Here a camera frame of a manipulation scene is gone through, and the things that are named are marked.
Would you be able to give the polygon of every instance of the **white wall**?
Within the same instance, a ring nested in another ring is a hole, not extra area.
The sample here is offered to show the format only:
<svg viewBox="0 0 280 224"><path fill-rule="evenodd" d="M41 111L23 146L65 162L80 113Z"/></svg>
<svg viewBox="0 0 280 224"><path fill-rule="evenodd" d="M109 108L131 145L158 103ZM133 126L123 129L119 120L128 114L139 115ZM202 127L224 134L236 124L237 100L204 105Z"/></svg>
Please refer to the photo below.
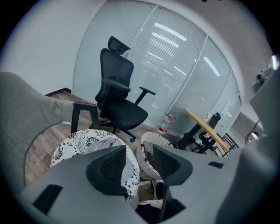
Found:
<svg viewBox="0 0 280 224"><path fill-rule="evenodd" d="M72 89L82 38L105 1L39 1L10 35L0 70L18 74L42 94Z"/></svg>
<svg viewBox="0 0 280 224"><path fill-rule="evenodd" d="M146 0L176 11L204 30L220 48L236 77L241 112L253 121L258 117L248 103L256 75L270 61L272 51L263 28L238 1Z"/></svg>

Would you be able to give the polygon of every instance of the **cable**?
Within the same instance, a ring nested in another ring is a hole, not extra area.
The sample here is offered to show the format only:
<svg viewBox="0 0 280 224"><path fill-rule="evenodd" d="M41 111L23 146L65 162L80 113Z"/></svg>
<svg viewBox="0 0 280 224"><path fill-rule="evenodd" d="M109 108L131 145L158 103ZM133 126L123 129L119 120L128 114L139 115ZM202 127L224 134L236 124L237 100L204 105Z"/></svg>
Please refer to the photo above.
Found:
<svg viewBox="0 0 280 224"><path fill-rule="evenodd" d="M248 133L248 135L246 136L246 138L245 138L245 144L248 143L248 138L249 138L250 134L252 134L253 131L256 129L258 123L259 123L259 120L258 120L257 123L254 125L254 127L252 128L252 130Z"/></svg>

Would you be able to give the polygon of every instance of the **black chair leg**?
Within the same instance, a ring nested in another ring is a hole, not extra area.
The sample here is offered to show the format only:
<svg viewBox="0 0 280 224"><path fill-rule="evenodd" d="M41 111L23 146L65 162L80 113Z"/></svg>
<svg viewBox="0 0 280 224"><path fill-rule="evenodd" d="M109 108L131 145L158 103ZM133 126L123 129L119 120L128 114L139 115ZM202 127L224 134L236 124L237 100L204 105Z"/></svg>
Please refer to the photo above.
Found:
<svg viewBox="0 0 280 224"><path fill-rule="evenodd" d="M129 136L131 136L131 137L132 137L132 139L130 139L130 142L134 142L134 141L135 141L136 136L135 136L135 135L133 135L130 131L125 130L125 131L123 131L123 132L124 132L124 133L126 133L126 134L128 134Z"/></svg>

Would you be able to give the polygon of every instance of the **gray chair back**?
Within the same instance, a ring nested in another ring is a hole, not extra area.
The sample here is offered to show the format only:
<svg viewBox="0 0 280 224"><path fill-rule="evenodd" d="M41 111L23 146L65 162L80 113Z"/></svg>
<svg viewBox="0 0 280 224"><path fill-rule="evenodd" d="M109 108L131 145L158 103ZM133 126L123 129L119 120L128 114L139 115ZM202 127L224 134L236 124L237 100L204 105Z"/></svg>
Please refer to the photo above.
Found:
<svg viewBox="0 0 280 224"><path fill-rule="evenodd" d="M36 137L71 122L73 102L44 96L21 77L0 72L0 170L14 193L25 187L25 159Z"/></svg>

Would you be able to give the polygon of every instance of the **wooden desk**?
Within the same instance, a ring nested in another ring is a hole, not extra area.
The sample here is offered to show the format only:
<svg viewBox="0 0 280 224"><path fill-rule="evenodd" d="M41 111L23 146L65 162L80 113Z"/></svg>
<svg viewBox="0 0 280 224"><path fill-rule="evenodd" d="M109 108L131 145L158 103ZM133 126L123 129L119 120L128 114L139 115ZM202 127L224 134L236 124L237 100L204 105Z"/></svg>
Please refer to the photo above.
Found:
<svg viewBox="0 0 280 224"><path fill-rule="evenodd" d="M217 135L216 131L211 128L207 122L198 116L196 116L191 111L185 109L185 112L200 126L202 127L224 150L229 151L227 144Z"/></svg>

